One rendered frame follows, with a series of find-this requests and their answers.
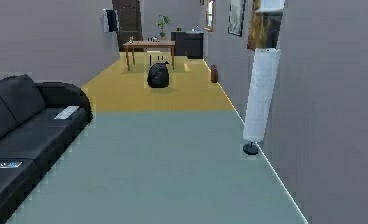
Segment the black rubbish bag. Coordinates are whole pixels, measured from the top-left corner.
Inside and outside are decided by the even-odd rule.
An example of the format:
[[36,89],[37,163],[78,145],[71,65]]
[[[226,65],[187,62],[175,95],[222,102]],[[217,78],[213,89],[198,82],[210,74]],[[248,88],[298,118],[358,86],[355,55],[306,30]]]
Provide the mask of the black rubbish bag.
[[155,63],[149,71],[147,83],[151,88],[166,88],[169,86],[169,71],[167,63]]

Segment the pale chair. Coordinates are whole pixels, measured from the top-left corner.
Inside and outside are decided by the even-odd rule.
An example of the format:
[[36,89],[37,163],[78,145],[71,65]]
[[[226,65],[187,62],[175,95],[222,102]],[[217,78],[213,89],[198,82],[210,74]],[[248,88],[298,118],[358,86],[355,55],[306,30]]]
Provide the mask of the pale chair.
[[149,66],[152,66],[155,63],[170,62],[170,53],[157,49],[147,49],[145,51],[145,56]]

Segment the black cupboard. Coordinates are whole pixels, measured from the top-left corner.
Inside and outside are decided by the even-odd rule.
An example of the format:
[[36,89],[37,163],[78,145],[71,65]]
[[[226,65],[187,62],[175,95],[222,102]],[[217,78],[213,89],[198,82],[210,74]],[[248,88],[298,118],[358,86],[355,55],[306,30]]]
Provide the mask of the black cupboard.
[[186,56],[188,59],[203,58],[203,32],[175,31],[171,33],[171,40],[175,42],[176,56]]

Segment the brown wooden table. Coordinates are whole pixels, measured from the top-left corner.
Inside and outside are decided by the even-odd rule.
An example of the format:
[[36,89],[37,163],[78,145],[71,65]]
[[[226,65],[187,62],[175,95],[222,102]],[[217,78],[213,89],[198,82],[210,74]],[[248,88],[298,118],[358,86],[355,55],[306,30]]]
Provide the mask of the brown wooden table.
[[174,41],[133,41],[126,42],[123,44],[125,49],[125,57],[127,69],[130,69],[130,63],[135,63],[135,56],[132,56],[132,61],[129,61],[129,53],[134,53],[135,49],[148,49],[148,48],[167,48],[170,50],[171,54],[171,64],[172,67],[175,67],[175,42]]

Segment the white floor lamp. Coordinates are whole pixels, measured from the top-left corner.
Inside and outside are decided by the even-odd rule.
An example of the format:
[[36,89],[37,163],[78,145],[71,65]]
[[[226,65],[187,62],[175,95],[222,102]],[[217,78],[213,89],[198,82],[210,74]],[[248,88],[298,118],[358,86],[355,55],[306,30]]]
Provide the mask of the white floor lamp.
[[248,155],[256,155],[256,143],[264,139],[280,55],[281,50],[276,48],[256,48],[254,52],[243,129],[247,141],[243,151]]

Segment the green house plant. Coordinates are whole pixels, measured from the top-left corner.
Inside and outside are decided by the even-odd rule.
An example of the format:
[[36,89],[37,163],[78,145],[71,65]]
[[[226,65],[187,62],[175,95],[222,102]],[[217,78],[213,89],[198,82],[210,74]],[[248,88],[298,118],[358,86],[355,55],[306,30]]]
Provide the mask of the green house plant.
[[160,28],[160,36],[161,37],[165,37],[166,33],[165,33],[165,26],[170,24],[171,20],[168,16],[166,15],[159,15],[158,16],[158,20],[156,22],[156,25]]

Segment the wooden framed window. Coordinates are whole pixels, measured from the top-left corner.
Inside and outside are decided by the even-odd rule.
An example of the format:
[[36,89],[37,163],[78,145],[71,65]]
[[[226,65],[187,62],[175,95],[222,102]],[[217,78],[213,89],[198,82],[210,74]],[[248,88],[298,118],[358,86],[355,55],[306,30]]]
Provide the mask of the wooden framed window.
[[205,30],[212,32],[214,28],[215,0],[204,0],[206,4],[206,25]]

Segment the dark brown room door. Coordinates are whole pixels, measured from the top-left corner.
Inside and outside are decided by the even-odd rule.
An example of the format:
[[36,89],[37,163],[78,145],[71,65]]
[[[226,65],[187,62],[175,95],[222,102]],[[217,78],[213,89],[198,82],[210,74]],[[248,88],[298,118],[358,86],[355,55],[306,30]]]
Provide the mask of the dark brown room door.
[[130,37],[136,41],[142,40],[140,0],[112,0],[112,4],[118,14],[119,51],[124,52],[123,44],[128,42]]

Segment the black sofa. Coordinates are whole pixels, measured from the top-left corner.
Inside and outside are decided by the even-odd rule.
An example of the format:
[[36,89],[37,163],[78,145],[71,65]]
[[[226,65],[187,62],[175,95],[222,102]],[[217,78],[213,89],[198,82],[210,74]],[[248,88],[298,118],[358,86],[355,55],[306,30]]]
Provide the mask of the black sofa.
[[92,119],[88,97],[73,84],[27,74],[0,80],[0,224]]

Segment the dark framed wall picture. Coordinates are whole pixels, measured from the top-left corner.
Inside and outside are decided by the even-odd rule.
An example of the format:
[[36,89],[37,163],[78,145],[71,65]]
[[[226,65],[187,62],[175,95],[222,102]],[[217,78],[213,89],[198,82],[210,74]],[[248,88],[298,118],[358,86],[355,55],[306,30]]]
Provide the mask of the dark framed wall picture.
[[228,33],[242,36],[246,0],[230,0]]

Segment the brown framed wall picture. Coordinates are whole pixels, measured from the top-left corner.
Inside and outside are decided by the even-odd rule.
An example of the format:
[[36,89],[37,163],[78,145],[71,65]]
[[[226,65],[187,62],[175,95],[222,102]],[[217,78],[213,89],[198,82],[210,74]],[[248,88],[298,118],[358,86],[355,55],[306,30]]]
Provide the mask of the brown framed wall picture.
[[285,0],[252,0],[247,48],[276,48]]

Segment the black wall television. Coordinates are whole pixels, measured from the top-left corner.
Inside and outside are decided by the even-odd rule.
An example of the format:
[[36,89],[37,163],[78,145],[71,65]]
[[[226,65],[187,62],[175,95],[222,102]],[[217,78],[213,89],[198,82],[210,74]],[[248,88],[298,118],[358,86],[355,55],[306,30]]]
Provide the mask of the black wall television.
[[104,32],[111,33],[118,31],[118,14],[114,9],[104,9],[103,10],[103,22],[104,22]]

